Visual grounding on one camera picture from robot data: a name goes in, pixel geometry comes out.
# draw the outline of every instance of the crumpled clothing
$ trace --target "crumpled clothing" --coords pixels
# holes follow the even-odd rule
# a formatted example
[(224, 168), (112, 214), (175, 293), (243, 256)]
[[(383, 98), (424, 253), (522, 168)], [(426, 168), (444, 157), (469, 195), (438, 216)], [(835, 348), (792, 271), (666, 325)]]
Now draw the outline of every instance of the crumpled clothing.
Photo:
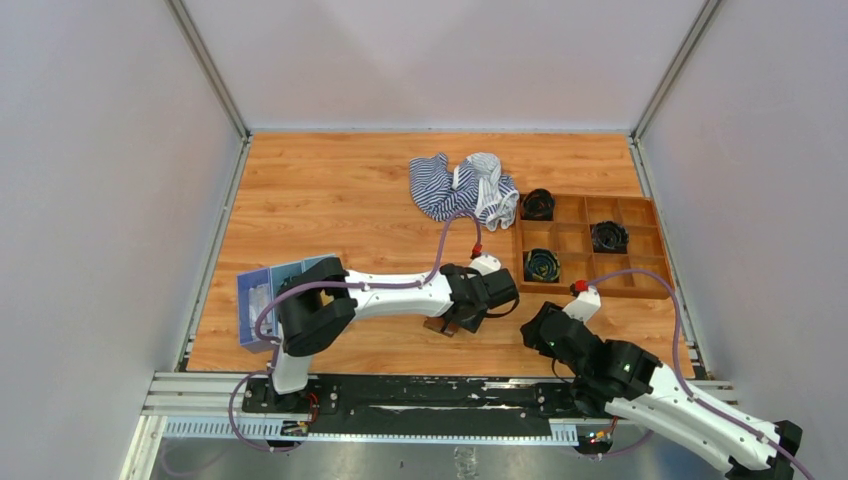
[(428, 217), (444, 222), (459, 210), (471, 210), (490, 231), (515, 222), (518, 190), (501, 162), (491, 153), (469, 155), (453, 171), (448, 157), (414, 158), (409, 162), (412, 200)]

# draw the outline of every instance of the white wall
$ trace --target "white wall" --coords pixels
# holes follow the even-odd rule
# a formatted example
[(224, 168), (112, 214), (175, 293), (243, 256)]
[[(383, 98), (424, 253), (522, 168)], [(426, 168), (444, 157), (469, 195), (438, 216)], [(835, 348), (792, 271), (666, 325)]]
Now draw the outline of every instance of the white wall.
[(188, 0), (252, 128), (629, 129), (703, 0)]
[(238, 142), (162, 1), (0, 4), (0, 477), (116, 478)]
[(645, 139), (712, 368), (848, 469), (848, 4), (729, 1)]

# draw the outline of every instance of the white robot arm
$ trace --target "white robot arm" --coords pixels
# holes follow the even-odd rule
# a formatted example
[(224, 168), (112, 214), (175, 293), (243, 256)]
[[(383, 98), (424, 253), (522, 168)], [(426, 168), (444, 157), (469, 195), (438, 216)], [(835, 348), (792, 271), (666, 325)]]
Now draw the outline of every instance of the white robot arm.
[(476, 332), (488, 310), (518, 301), (509, 271), (497, 258), (482, 254), (468, 267), (444, 265), (426, 284), (429, 272), (411, 275), (372, 275), (344, 270), (338, 258), (321, 261), (296, 277), (279, 293), (309, 282), (341, 280), (362, 288), (328, 288), (333, 297), (324, 303), (319, 290), (309, 290), (283, 301), (277, 308), (283, 341), (276, 355), (272, 383), (278, 394), (302, 390), (316, 353), (330, 346), (351, 322), (385, 315), (423, 315), (444, 320), (442, 331), (459, 326)]
[(602, 341), (585, 325), (599, 308), (597, 290), (588, 287), (565, 308), (545, 303), (521, 327), (525, 346), (574, 372), (571, 393), (584, 414), (628, 418), (691, 450), (730, 479), (792, 478), (789, 459), (773, 445), (794, 456), (802, 434), (797, 425), (747, 415), (678, 379), (671, 367), (642, 348)]

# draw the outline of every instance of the purple tube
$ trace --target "purple tube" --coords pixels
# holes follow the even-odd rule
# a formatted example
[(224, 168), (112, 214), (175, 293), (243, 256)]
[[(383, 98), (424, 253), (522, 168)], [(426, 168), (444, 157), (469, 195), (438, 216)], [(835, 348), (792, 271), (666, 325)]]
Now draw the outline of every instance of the purple tube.
[[(421, 282), (409, 282), (409, 283), (369, 283), (368, 286), (371, 288), (417, 288), (420, 285), (423, 285), (439, 272), (439, 267), (442, 262), (442, 254), (445, 250), (445, 240), (448, 237), (448, 230), (450, 229), (451, 223), (456, 220), (460, 216), (468, 216), (471, 220), (474, 221), (474, 226), (477, 227), (477, 245), (482, 243), (482, 229), (480, 228), (480, 221), (474, 215), (474, 212), (471, 210), (460, 210), (453, 215), (445, 222), (445, 227), (442, 229), (442, 235), (439, 238), (439, 248), (436, 250), (436, 260), (433, 262), (433, 268), (430, 270), (430, 273), (427, 274), (427, 277), (424, 278)], [(347, 283), (347, 282), (333, 282), (333, 281), (321, 281), (321, 282), (311, 282), (305, 283), (303, 285), (298, 285), (297, 287), (292, 288), (291, 290), (286, 290), (285, 292), (278, 295), (274, 300), (271, 301), (265, 308), (259, 312), (259, 316), (256, 317), (256, 322), (254, 323), (253, 331), (256, 333), (256, 338), (260, 340), (264, 340), (266, 342), (278, 343), (280, 341), (279, 338), (272, 337), (269, 335), (265, 335), (262, 333), (262, 322), (265, 320), (265, 317), (271, 313), (271, 310), (274, 309), (277, 305), (282, 303), (287, 298), (290, 298), (294, 295), (301, 294), (308, 290), (316, 289), (316, 288), (363, 288), (365, 286), (364, 283)]]
[[(686, 393), (686, 395), (689, 398), (694, 397), (695, 403), (697, 403), (698, 405), (704, 407), (705, 409), (707, 409), (711, 413), (727, 420), (728, 422), (736, 425), (737, 427), (745, 430), (746, 432), (750, 433), (751, 435), (754, 435), (755, 437), (757, 437), (758, 440), (762, 440), (763, 437), (765, 437), (765, 433), (763, 433), (760, 430), (757, 430), (756, 428), (748, 425), (745, 422), (737, 420), (736, 418), (732, 417), (731, 415), (728, 415), (728, 414), (722, 412), (721, 410), (713, 407), (712, 405), (701, 400), (700, 398), (695, 397), (694, 392), (692, 391), (691, 388), (689, 388), (689, 384), (686, 382), (686, 379), (683, 377), (683, 371), (680, 367), (680, 355), (679, 355), (680, 344), (679, 344), (678, 340), (680, 339), (680, 330), (683, 326), (683, 319), (680, 316), (680, 311), (681, 311), (680, 310), (680, 304), (677, 301), (677, 296), (674, 295), (674, 290), (671, 288), (671, 285), (669, 285), (668, 282), (666, 282), (664, 278), (662, 278), (661, 276), (657, 275), (656, 273), (654, 273), (650, 270), (645, 270), (643, 268), (628, 268), (628, 269), (625, 269), (625, 270), (619, 270), (617, 272), (612, 272), (610, 274), (598, 277), (598, 278), (590, 281), (589, 285), (597, 285), (597, 284), (603, 282), (604, 280), (608, 280), (610, 278), (617, 277), (619, 275), (628, 275), (628, 274), (632, 274), (632, 273), (640, 273), (642, 275), (647, 275), (647, 276), (653, 278), (654, 280), (658, 281), (660, 283), (660, 285), (662, 285), (668, 291), (669, 296), (671, 296), (671, 301), (674, 303), (674, 335), (672, 337), (672, 356), (674, 358), (672, 360), (674, 362), (674, 369), (673, 369), (674, 370), (674, 376), (677, 378), (677, 383), (680, 384), (680, 388)], [(792, 465), (794, 465), (795, 468), (798, 469), (798, 471), (800, 471), (802, 474), (804, 474), (804, 476), (807, 477), (807, 479), (815, 480), (813, 475), (807, 469), (807, 467), (805, 467), (801, 462), (799, 462), (798, 459), (796, 459), (792, 454), (787, 452), (786, 449), (784, 449), (779, 444), (775, 443), (774, 441), (772, 441), (770, 439), (767, 439), (766, 442), (768, 443), (768, 445), (770, 447), (774, 448), (781, 455), (788, 458), (789, 462), (792, 463)], [(634, 446), (641, 444), (641, 443), (642, 443), (642, 440), (640, 440), (639, 442), (634, 444)]]

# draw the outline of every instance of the wood grain surface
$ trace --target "wood grain surface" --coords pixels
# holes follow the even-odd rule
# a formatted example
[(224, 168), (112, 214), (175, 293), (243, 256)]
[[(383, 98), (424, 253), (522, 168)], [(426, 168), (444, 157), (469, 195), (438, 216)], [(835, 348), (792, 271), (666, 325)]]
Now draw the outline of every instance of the wood grain surface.
[[(203, 310), (188, 370), (264, 368), (269, 353), (238, 345), (235, 277), (262, 266), (335, 253), (368, 273), (423, 272), (432, 267), (442, 224), (409, 195), (408, 162), (445, 152), (450, 166), (474, 152), (498, 155), (522, 192), (640, 196), (623, 135), (600, 134), (258, 134), (254, 137)], [(484, 229), (484, 250), (515, 271), (513, 230)], [(442, 263), (466, 264), (474, 243), (467, 219), (454, 223)], [(550, 360), (524, 347), (518, 328), (545, 300), (522, 294), (519, 308), (487, 319), (477, 334), (447, 338), (422, 327), (423, 317), (373, 318), (352, 324), (315, 357), (313, 372), (551, 376)], [(606, 298), (589, 327), (604, 338), (632, 341), (671, 360), (670, 300)], [(686, 348), (685, 373), (692, 375)], [(568, 369), (558, 366), (558, 373)]]

